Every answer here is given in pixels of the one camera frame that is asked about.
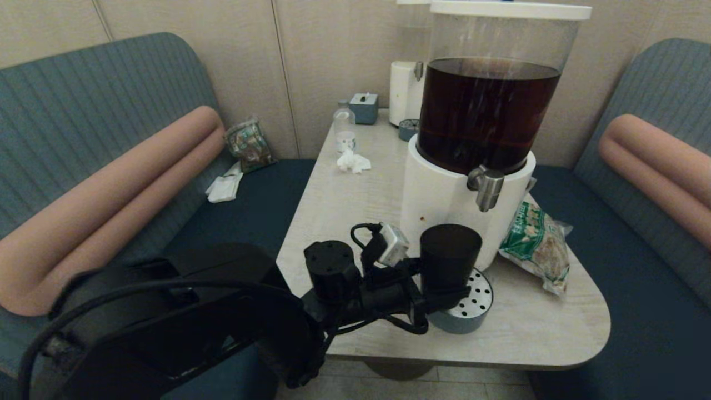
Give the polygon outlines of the blue-grey tissue box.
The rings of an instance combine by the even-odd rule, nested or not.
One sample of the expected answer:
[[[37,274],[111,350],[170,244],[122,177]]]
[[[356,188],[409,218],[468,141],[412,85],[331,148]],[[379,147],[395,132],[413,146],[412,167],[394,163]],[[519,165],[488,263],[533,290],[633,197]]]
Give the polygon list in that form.
[[[374,125],[378,119],[380,96],[376,93],[355,93],[349,101],[349,109],[357,125]]]

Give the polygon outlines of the large dark tea dispenser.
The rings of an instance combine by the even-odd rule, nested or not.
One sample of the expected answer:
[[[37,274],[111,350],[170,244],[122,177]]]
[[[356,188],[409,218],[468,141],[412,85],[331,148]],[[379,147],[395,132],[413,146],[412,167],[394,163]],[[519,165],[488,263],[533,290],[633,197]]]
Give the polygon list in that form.
[[[477,231],[475,268],[493,263],[533,185],[533,144],[592,7],[521,0],[432,0],[420,132],[408,143],[399,225],[410,237],[439,224]],[[467,175],[505,174],[482,213]]]

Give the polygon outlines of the white folded napkin pack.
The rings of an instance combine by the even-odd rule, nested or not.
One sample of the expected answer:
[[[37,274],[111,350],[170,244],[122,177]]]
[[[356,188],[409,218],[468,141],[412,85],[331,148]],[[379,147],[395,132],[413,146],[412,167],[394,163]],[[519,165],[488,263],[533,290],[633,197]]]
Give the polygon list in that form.
[[[208,202],[221,203],[235,200],[243,176],[241,162],[234,163],[229,170],[210,184],[205,192]]]

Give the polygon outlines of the blue-grey upholstered booth bench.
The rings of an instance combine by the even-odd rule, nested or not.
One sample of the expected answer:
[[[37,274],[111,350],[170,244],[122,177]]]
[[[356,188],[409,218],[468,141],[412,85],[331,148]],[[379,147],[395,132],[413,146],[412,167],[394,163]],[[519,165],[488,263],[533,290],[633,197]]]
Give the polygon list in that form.
[[[0,239],[79,182],[197,107],[220,108],[205,66],[182,38],[156,33],[0,70]],[[206,189],[228,151],[192,179],[108,264],[127,270],[222,243],[276,258],[312,159],[247,173],[231,202]]]
[[[567,244],[611,314],[591,361],[528,373],[537,400],[711,400],[711,251],[599,156],[624,114],[711,156],[711,44],[668,38],[637,55],[574,169],[535,171],[533,197],[573,225]]]

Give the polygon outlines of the transparent snack bag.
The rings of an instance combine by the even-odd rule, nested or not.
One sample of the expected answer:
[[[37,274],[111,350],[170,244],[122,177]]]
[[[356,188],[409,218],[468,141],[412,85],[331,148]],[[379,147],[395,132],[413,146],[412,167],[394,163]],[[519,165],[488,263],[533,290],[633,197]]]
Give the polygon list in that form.
[[[272,154],[256,116],[229,128],[224,134],[224,141],[228,151],[239,161],[244,174],[278,162]]]

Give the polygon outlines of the clear plastic bottle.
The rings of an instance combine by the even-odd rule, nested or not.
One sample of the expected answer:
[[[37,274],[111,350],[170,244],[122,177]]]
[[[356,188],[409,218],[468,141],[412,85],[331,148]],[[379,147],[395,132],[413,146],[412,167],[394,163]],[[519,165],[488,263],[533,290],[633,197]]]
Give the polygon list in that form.
[[[356,115],[351,111],[348,101],[338,101],[338,109],[333,114],[333,131],[336,139],[336,152],[343,154],[346,150],[355,151],[356,147]]]

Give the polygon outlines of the clear empty beverage dispenser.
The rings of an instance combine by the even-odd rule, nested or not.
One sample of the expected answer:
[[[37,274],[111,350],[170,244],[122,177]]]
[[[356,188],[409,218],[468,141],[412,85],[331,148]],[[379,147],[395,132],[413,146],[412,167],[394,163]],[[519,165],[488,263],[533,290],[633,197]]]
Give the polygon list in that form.
[[[403,119],[419,119],[422,106],[425,69],[432,31],[432,0],[395,0],[396,54],[390,65],[389,122],[399,125]],[[424,74],[417,82],[413,69],[424,62]]]

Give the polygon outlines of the dark round table pedestal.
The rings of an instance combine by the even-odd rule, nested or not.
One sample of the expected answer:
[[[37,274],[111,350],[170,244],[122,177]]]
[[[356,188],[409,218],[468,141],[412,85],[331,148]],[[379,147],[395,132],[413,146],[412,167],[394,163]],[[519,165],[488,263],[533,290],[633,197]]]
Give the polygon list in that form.
[[[412,381],[424,377],[435,366],[422,363],[364,362],[376,375],[394,381]]]

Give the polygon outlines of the black plastic cup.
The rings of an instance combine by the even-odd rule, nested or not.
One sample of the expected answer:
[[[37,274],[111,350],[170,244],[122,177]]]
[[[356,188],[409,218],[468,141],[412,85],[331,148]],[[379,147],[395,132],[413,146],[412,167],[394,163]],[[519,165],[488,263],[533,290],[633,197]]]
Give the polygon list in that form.
[[[427,228],[419,243],[425,293],[448,293],[467,286],[483,244],[477,231],[460,224],[439,224]]]

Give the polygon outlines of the pink bolster back cushion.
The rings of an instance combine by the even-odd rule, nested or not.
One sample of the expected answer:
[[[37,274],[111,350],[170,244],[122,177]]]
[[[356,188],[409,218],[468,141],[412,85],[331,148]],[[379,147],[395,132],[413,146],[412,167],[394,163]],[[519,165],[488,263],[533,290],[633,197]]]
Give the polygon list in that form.
[[[711,156],[632,114],[597,144],[602,160],[711,253]]]
[[[224,148],[218,112],[196,107],[0,239],[0,307],[43,316],[74,278],[106,266]]]

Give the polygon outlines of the green printed snack bag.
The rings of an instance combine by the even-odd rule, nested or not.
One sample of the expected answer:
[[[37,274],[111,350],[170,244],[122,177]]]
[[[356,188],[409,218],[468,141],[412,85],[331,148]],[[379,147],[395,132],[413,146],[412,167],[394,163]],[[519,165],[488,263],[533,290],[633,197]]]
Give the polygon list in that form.
[[[540,278],[548,293],[564,298],[570,271],[566,243],[573,226],[552,218],[539,205],[522,202],[498,253]]]

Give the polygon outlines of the large round perforated drip tray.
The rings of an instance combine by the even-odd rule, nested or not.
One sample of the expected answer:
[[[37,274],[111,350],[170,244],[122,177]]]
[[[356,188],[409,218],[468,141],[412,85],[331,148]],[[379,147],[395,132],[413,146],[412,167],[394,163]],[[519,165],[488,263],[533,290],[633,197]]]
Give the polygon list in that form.
[[[480,328],[494,301],[493,288],[485,274],[473,268],[469,276],[470,294],[457,306],[428,316],[435,327],[451,334],[470,334]]]

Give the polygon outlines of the crumpled white tissue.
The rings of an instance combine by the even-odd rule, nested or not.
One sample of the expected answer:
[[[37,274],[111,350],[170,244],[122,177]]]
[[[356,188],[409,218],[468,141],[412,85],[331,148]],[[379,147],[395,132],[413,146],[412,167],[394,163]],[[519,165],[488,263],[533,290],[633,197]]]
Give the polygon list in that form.
[[[351,172],[352,174],[361,174],[364,171],[372,169],[371,161],[360,154],[356,154],[351,149],[343,151],[336,162],[336,166],[342,172]]]

